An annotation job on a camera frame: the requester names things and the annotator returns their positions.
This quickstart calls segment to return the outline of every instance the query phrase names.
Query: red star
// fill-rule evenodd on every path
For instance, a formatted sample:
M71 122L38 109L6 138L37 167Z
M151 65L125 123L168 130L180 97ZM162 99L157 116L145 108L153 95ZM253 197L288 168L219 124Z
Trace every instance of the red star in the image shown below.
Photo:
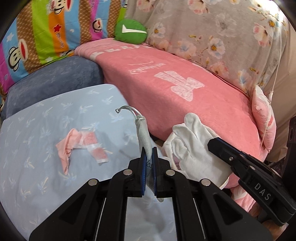
M54 32L59 32L61 26L59 24L57 24L55 27L54 27Z

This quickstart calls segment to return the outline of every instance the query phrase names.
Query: beige curtain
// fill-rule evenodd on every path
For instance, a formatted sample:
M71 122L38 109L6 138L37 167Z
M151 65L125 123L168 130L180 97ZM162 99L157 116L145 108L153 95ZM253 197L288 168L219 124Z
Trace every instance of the beige curtain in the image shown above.
M267 160L273 162L282 159L287 153L289 121L296 115L296 32L291 24L289 31L290 35L281 57L271 103L277 129L274 146ZM276 71L263 90L266 96L272 90L275 75Z

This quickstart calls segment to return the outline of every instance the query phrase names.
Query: pink pillow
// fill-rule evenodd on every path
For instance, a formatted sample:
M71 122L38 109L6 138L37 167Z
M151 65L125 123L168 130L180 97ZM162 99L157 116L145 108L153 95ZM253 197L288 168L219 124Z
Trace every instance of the pink pillow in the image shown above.
M276 122L272 107L259 86L253 91L252 112L265 148L270 152L276 136Z

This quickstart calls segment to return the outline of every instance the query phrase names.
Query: striped blanket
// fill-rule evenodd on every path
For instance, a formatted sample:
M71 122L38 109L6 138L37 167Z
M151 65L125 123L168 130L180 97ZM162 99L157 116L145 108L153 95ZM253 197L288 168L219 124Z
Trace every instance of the striped blanket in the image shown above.
M32 0L0 43L0 91L80 44L113 37L126 0Z

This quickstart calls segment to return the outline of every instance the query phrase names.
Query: light blue bedsheet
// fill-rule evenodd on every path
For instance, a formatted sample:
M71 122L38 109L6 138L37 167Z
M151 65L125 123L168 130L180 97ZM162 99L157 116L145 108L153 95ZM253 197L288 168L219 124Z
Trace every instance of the light blue bedsheet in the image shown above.
M104 84L43 100L3 122L0 200L27 240L87 180L109 179L140 156L134 116L115 112L123 105L119 90ZM97 164L87 150L73 150L64 175L55 145L72 128L95 131L109 162ZM125 240L176 240L171 199L159 203L149 188L143 198L129 198Z

